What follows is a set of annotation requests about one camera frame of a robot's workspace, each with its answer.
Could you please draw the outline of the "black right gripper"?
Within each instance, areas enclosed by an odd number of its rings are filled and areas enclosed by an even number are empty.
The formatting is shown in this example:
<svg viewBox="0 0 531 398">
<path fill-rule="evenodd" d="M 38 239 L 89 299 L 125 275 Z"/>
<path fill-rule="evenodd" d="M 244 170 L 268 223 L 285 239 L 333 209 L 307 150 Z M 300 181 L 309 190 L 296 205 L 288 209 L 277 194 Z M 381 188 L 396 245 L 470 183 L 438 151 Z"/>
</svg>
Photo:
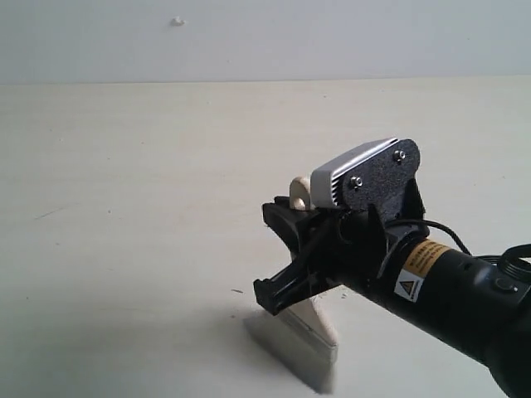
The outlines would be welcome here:
<svg viewBox="0 0 531 398">
<path fill-rule="evenodd" d="M 277 196 L 261 207 L 291 262 L 253 282 L 256 302 L 276 316 L 294 304 L 344 285 L 359 294 L 391 294 L 398 276 L 398 224 L 368 211 L 295 210 Z"/>
</svg>

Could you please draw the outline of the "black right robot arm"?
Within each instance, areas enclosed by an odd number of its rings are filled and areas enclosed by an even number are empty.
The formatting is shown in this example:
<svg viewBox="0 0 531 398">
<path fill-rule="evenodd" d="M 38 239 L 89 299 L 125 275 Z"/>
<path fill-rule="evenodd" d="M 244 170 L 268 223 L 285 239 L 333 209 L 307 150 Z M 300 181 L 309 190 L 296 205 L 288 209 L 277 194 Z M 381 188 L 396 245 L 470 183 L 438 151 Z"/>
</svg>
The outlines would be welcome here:
<svg viewBox="0 0 531 398">
<path fill-rule="evenodd" d="M 530 281 L 430 240 L 422 220 L 366 211 L 297 211 L 285 197 L 264 222 L 295 258 L 254 283 L 272 315 L 343 285 L 486 366 L 510 397 L 530 394 Z"/>
</svg>

